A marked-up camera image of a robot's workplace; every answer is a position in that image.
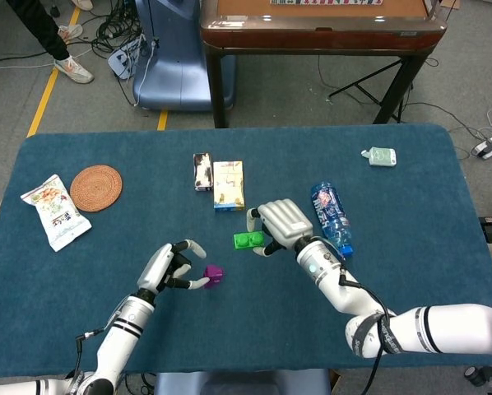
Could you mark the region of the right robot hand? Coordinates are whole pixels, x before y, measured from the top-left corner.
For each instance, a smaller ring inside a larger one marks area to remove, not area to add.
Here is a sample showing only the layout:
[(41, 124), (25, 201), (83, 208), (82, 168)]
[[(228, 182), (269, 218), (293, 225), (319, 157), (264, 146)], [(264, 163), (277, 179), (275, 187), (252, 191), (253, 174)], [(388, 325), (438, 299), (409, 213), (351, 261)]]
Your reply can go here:
[(262, 223), (262, 230), (272, 237), (265, 247), (254, 247), (253, 252), (268, 257), (280, 249), (297, 253), (312, 242), (313, 225), (307, 216), (289, 198), (275, 200), (247, 211), (247, 231), (254, 232), (256, 220)]

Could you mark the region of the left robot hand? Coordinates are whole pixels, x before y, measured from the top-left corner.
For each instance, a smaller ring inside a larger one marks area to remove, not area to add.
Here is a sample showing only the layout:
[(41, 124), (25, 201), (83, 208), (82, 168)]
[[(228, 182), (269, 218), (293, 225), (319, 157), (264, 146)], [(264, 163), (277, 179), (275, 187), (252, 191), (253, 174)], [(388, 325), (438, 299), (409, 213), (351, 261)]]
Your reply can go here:
[(158, 295), (165, 287), (196, 290), (208, 284), (208, 276), (195, 281), (182, 278), (192, 267), (191, 262), (181, 254), (184, 250), (191, 250), (202, 259), (207, 257), (206, 251), (193, 240), (167, 243), (149, 259), (137, 281), (138, 291)]

